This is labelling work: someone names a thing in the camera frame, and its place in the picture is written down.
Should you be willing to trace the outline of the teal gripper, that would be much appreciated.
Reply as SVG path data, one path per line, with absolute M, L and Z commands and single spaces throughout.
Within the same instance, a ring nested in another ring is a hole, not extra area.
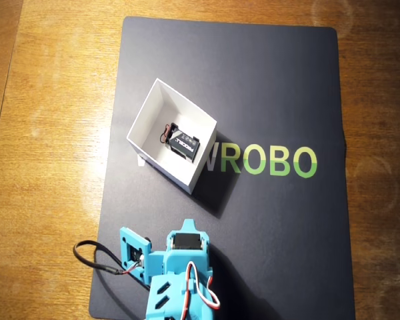
M 194 262 L 200 277 L 211 277 L 213 268 L 209 259 L 209 236 L 197 231 L 194 219 L 185 219 L 181 230 L 167 236 L 165 274 L 181 274 L 189 262 Z

